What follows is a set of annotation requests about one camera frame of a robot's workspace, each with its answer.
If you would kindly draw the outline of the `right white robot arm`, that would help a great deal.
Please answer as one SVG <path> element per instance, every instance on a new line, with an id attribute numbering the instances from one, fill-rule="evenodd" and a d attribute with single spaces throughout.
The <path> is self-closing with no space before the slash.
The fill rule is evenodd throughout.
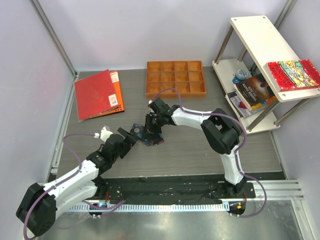
<path id="1" fill-rule="evenodd" d="M 159 137 L 165 125 L 187 126 L 201 130 L 209 146 L 220 155 L 226 193 L 233 198 L 243 193 L 246 179 L 239 154 L 236 153 L 241 131 L 232 117 L 221 108 L 215 111 L 195 111 L 180 105 L 169 106 L 161 98 L 150 100 L 148 107 L 150 113 L 145 117 L 143 140 L 150 141 L 153 137 Z"/>

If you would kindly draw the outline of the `floral navy necktie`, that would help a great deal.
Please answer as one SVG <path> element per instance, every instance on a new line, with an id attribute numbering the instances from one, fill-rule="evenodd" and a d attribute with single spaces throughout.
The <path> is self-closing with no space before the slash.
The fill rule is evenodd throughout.
<path id="1" fill-rule="evenodd" d="M 130 133 L 136 136 L 141 143 L 148 147 L 157 146 L 164 142 L 160 133 L 150 133 L 146 130 L 144 125 L 138 123 L 133 124 Z"/>

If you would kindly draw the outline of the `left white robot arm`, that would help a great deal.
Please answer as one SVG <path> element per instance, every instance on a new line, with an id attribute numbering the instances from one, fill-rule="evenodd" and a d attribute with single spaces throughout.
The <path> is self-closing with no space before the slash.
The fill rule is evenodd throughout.
<path id="1" fill-rule="evenodd" d="M 86 159 L 78 160 L 78 166 L 56 180 L 43 185 L 34 183 L 28 187 L 16 211 L 23 223 L 23 237 L 28 232 L 35 239 L 46 233 L 56 219 L 70 207 L 88 198 L 102 199 L 107 185 L 101 177 L 118 158 L 124 156 L 138 141 L 138 137 L 122 128 L 113 133 L 104 126 L 93 137 L 103 143 Z"/>

